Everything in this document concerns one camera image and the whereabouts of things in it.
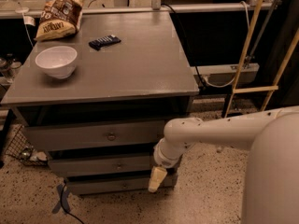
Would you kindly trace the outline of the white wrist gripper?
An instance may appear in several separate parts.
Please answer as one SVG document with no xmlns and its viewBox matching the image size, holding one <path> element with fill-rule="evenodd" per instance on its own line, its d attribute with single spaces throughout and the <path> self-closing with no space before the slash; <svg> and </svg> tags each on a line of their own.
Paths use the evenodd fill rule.
<svg viewBox="0 0 299 224">
<path fill-rule="evenodd" d="M 154 161 L 158 166 L 154 166 L 151 170 L 149 192 L 157 191 L 167 176 L 165 168 L 174 167 L 186 151 L 187 148 L 183 143 L 170 142 L 166 138 L 162 138 L 158 142 L 153 152 Z"/>
</svg>

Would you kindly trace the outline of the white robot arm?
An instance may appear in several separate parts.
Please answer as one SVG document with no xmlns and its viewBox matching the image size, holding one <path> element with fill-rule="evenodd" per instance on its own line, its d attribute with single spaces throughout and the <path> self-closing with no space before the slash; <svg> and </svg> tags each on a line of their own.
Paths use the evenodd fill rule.
<svg viewBox="0 0 299 224">
<path fill-rule="evenodd" d="M 299 106 L 203 121 L 171 119 L 154 147 L 149 191 L 194 145 L 206 143 L 249 153 L 241 224 L 299 224 Z"/>
</svg>

